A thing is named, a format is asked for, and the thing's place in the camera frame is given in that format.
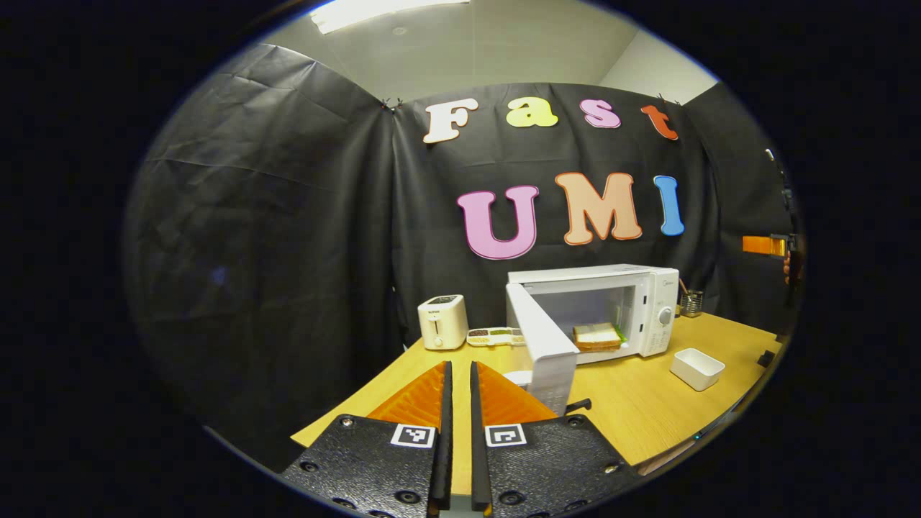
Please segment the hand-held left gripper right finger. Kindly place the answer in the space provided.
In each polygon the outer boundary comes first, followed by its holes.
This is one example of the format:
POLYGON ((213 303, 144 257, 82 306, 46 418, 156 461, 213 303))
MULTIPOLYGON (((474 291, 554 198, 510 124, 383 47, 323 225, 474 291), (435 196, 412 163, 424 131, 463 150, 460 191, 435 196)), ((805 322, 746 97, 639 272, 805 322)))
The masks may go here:
POLYGON ((471 497, 486 516, 572 517, 640 482, 586 415, 555 415, 484 362, 470 391, 471 497))

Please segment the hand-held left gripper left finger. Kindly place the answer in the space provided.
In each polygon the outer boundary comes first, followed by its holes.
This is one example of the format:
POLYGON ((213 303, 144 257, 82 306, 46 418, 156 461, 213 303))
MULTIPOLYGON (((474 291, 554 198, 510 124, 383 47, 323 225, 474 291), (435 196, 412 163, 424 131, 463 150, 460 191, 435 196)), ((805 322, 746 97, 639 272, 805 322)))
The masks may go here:
POLYGON ((452 366, 440 362, 368 415, 336 416, 282 473, 365 517, 435 517, 450 504, 452 366))

